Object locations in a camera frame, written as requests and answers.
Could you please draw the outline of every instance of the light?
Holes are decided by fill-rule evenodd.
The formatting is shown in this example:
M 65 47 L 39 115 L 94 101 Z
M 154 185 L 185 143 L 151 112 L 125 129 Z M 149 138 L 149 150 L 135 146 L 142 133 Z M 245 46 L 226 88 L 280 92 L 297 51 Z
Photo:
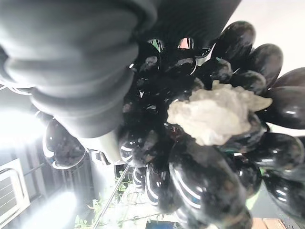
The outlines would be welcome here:
M 33 115 L 10 111 L 0 113 L 0 147 L 29 143 L 42 136 L 45 126 Z
M 22 229 L 62 229 L 71 220 L 77 201 L 74 193 L 64 192 L 38 209 Z

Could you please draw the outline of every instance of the white crystal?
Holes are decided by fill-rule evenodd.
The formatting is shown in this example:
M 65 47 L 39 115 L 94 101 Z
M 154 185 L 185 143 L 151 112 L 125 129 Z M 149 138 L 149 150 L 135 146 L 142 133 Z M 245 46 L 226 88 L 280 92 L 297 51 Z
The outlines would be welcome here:
M 201 146 L 221 146 L 250 129 L 249 110 L 264 109 L 271 102 L 243 88 L 214 81 L 212 91 L 199 89 L 189 101 L 170 104 L 167 122 L 179 124 Z
M 219 83 L 219 80 L 213 81 L 212 90 L 219 90 L 223 88 L 235 91 L 238 94 L 239 99 L 245 102 L 248 106 L 248 109 L 253 112 L 263 110 L 270 106 L 272 103 L 272 99 L 255 95 L 254 92 L 245 90 L 241 86 L 232 87 L 230 84 Z

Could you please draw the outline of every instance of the air conditioner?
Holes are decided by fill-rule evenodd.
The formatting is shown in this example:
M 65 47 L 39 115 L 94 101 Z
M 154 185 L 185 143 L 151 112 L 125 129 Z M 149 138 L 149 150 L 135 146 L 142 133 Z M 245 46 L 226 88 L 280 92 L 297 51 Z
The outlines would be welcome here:
M 20 160 L 0 166 L 0 229 L 30 205 Z

